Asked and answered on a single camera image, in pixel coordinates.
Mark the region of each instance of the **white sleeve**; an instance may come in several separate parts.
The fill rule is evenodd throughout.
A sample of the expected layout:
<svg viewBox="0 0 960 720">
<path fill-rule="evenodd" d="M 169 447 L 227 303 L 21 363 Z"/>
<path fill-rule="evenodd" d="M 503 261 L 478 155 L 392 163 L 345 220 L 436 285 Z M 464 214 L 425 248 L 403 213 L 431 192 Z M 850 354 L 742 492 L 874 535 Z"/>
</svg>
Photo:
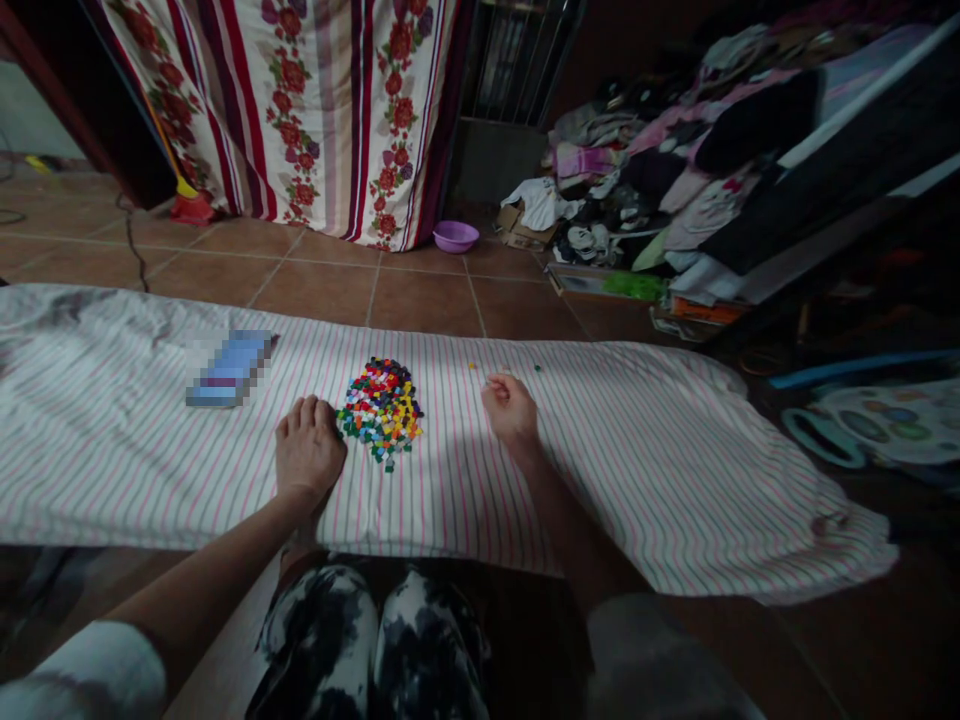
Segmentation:
<svg viewBox="0 0 960 720">
<path fill-rule="evenodd" d="M 30 675 L 0 688 L 0 720 L 158 718 L 163 663 L 132 625 L 91 623 Z"/>
<path fill-rule="evenodd" d="M 743 718 L 763 714 L 655 595 L 623 595 L 587 618 L 596 673 L 589 718 Z"/>
</svg>

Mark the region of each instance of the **green plastic item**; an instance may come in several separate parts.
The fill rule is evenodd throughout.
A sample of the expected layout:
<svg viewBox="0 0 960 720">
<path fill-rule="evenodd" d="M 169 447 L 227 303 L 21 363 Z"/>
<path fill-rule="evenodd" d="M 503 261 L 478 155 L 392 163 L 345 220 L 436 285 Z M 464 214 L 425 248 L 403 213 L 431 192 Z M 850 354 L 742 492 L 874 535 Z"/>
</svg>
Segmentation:
<svg viewBox="0 0 960 720">
<path fill-rule="evenodd" d="M 626 272 L 614 273 L 603 283 L 603 289 L 609 293 L 626 295 L 646 302 L 657 302 L 663 297 L 664 288 L 665 283 L 662 278 Z"/>
</svg>

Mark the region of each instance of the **blurred phone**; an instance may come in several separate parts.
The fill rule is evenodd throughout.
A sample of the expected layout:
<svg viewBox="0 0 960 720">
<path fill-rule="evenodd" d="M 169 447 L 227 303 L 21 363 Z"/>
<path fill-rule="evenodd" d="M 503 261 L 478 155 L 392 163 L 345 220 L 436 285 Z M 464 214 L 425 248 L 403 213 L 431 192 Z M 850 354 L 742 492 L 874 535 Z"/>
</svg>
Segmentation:
<svg viewBox="0 0 960 720">
<path fill-rule="evenodd" d="M 243 404 L 273 344 L 273 334 L 267 330 L 231 330 L 210 364 L 187 388 L 187 405 L 229 408 Z"/>
</svg>

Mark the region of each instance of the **hand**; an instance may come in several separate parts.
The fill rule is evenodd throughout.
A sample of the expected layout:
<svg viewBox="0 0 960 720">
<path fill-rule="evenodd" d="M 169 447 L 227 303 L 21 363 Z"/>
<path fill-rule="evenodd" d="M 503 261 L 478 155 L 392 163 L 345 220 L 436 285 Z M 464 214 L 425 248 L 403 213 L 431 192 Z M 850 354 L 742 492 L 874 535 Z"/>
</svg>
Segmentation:
<svg viewBox="0 0 960 720">
<path fill-rule="evenodd" d="M 277 425 L 277 495 L 299 492 L 313 510 L 337 482 L 346 459 L 333 408 L 316 395 L 300 398 Z"/>
<path fill-rule="evenodd" d="M 540 445 L 537 404 L 513 375 L 490 375 L 481 397 L 493 434 L 511 451 Z"/>
</svg>

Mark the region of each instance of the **floral curtain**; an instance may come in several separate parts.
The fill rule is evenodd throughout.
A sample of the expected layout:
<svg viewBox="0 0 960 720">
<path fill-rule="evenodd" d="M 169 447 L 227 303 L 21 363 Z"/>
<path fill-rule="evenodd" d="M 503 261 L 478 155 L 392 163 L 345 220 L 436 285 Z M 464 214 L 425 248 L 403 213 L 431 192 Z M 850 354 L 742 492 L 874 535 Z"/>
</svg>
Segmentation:
<svg viewBox="0 0 960 720">
<path fill-rule="evenodd" d="M 184 174 L 216 209 L 393 251 L 432 232 L 472 4 L 104 7 Z"/>
</svg>

